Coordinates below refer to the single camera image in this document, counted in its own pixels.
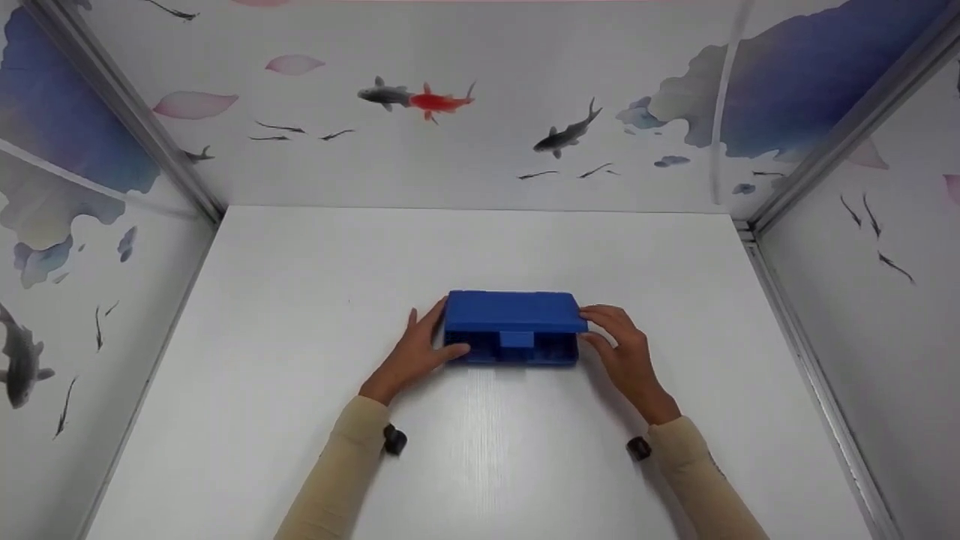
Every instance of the wrist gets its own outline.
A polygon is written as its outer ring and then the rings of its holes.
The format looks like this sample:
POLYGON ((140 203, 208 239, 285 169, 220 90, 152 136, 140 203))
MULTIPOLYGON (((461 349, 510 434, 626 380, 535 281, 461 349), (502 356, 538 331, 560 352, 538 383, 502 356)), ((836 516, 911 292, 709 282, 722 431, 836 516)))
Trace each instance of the wrist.
POLYGON ((375 402, 380 402, 385 406, 390 406, 390 402, 396 397, 396 390, 391 384, 383 380, 382 377, 374 373, 360 386, 360 391, 357 392, 357 395, 369 398, 375 402))
POLYGON ((650 426, 666 424, 683 416, 677 401, 659 383, 637 392, 630 402, 650 426))

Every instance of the person's left hand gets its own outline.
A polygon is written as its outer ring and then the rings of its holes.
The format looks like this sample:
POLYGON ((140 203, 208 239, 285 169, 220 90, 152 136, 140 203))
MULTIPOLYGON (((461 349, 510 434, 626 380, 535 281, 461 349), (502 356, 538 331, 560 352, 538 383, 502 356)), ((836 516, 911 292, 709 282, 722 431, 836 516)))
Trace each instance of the person's left hand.
POLYGON ((410 310, 407 330, 380 367, 360 387, 360 395, 389 405, 402 390, 430 374, 434 369, 470 351, 466 343, 433 348, 433 334, 440 325, 446 297, 433 306, 420 321, 417 310, 410 310))

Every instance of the red fish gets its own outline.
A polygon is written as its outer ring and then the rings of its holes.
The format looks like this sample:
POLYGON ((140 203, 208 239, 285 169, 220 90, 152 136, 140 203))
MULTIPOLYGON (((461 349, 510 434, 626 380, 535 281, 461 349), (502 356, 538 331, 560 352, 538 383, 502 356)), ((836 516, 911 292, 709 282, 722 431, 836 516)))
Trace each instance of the red fish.
POLYGON ((457 98, 450 94, 446 96, 438 95, 430 91, 430 85, 423 83, 423 93, 410 97, 410 105, 417 109, 423 109, 423 119, 431 120, 434 124, 437 119, 433 117, 434 112, 456 112, 460 107, 473 103, 470 94, 473 92, 473 85, 467 90, 467 97, 457 98))

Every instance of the pink petal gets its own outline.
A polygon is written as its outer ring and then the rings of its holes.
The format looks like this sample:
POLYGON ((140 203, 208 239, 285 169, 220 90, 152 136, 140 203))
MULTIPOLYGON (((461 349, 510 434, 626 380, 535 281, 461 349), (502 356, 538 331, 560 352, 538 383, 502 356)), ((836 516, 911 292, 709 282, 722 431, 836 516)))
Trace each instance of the pink petal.
POLYGON ((243 4, 244 6, 253 6, 255 8, 275 8, 277 6, 282 6, 290 0, 233 0, 237 4, 243 4))
POLYGON ((860 146, 857 146, 856 150, 847 156, 847 161, 874 169, 887 170, 890 168, 890 165, 880 156, 872 138, 861 142, 860 146))
POLYGON ((229 109, 239 97, 180 90, 163 96, 154 107, 154 112, 171 118, 200 120, 229 109))
POLYGON ((267 69, 283 75, 302 75, 321 65, 324 65, 322 61, 306 55, 285 55, 271 60, 267 69))
POLYGON ((944 180, 947 181, 947 195, 960 205, 960 174, 945 174, 944 180))

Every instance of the forearm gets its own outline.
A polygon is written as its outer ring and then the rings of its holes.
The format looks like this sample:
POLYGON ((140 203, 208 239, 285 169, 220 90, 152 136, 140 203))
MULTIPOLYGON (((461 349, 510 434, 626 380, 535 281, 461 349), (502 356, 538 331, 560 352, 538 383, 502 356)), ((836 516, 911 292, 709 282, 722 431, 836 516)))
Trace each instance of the forearm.
POLYGON ((389 423, 387 407, 377 401, 357 396, 347 404, 275 540, 346 537, 380 461, 389 423))
POLYGON ((701 540, 760 540, 767 535, 720 472, 707 442, 686 417, 652 426, 653 458, 701 540))

